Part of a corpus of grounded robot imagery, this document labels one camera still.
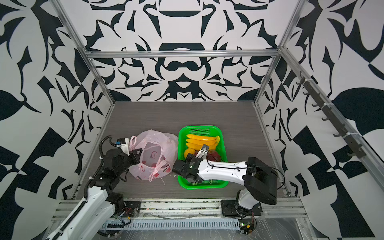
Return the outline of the yellow orange fruit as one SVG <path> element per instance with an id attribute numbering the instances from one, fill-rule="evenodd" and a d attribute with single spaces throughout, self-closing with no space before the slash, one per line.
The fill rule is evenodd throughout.
<path id="1" fill-rule="evenodd" d="M 189 154 L 195 155 L 196 150 L 188 148 L 184 151 L 184 158 L 187 159 Z"/>

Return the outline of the yellow banana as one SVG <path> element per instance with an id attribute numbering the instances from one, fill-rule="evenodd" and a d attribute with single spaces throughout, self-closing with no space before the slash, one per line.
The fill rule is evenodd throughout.
<path id="1" fill-rule="evenodd" d="M 215 150 L 220 143 L 220 137 L 207 137 L 189 134 L 186 139 L 186 146 L 189 149 L 200 150 L 204 145 L 209 147 L 209 150 Z"/>

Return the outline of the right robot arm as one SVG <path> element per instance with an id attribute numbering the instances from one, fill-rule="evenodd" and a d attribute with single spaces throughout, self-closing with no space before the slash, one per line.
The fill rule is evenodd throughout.
<path id="1" fill-rule="evenodd" d="M 244 186 L 234 206 L 240 216 L 247 215 L 259 203 L 277 204 L 277 169 L 256 157 L 249 157 L 246 162 L 225 163 L 192 156 L 188 161 L 177 160 L 173 172 L 190 183 L 220 180 Z"/>

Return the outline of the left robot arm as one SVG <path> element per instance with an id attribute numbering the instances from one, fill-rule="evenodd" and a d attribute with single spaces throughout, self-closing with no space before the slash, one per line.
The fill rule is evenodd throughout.
<path id="1" fill-rule="evenodd" d="M 120 176 L 131 166 L 140 163 L 143 150 L 129 151 L 120 148 L 107 151 L 102 166 L 85 187 L 85 194 L 66 219 L 47 237 L 47 240 L 91 240 L 112 216 L 125 207 L 123 194 L 114 189 Z"/>

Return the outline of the pink knotted plastic bag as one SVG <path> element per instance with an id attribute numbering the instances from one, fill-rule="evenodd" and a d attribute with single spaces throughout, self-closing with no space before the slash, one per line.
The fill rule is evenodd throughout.
<path id="1" fill-rule="evenodd" d="M 178 159 L 178 137 L 154 130 L 144 131 L 133 136 L 129 150 L 141 149 L 139 164 L 131 166 L 131 175 L 141 181 L 153 181 L 168 175 Z"/>

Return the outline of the green plastic basket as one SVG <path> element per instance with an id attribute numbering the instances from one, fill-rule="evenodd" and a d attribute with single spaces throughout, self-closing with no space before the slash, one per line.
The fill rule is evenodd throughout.
<path id="1" fill-rule="evenodd" d="M 216 126 L 187 126 L 179 131 L 179 146 L 178 146 L 178 159 L 185 160 L 184 151 L 187 149 L 187 135 L 199 135 L 205 137 L 220 137 L 220 142 L 216 147 L 216 151 L 221 156 L 222 162 L 228 162 L 227 152 L 222 131 Z M 203 181 L 200 184 L 191 184 L 186 179 L 178 176 L 178 181 L 181 187 L 187 190 L 203 190 L 203 189 L 222 189 L 225 188 L 229 182 L 220 180 Z"/>

